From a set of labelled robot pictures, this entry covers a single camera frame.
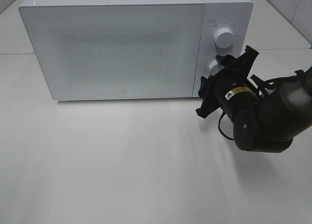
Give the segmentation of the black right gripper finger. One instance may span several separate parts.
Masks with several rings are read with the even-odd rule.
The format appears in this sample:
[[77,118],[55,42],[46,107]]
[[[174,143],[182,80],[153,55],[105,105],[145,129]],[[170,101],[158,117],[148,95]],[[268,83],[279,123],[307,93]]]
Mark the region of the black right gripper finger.
[[238,68],[237,58],[232,55],[217,55],[216,60],[222,70],[226,68],[236,70]]
[[202,99],[205,98],[205,95],[207,93],[207,90],[209,89],[209,86],[211,84],[212,76],[204,77],[201,76],[200,78],[200,88],[198,91],[198,96]]

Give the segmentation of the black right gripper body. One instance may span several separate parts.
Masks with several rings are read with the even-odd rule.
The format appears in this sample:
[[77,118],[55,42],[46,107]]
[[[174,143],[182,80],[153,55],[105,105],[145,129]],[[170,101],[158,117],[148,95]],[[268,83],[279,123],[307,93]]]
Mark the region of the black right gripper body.
[[212,76],[211,84],[200,108],[198,116],[206,118],[221,108],[230,119],[236,119],[240,113],[256,112],[260,100],[255,94],[255,87],[247,76],[259,52],[246,46],[245,53],[237,57],[238,68],[223,69]]

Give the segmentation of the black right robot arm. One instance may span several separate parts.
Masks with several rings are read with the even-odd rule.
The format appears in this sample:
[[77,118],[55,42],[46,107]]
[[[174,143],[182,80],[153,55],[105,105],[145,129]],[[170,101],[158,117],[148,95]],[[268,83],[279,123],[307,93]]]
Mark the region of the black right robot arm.
[[240,150],[281,153],[312,125],[312,72],[262,80],[250,75],[257,56],[250,46],[239,57],[216,56],[222,69],[201,78],[202,104],[196,113],[206,118],[222,109],[233,124],[231,140]]

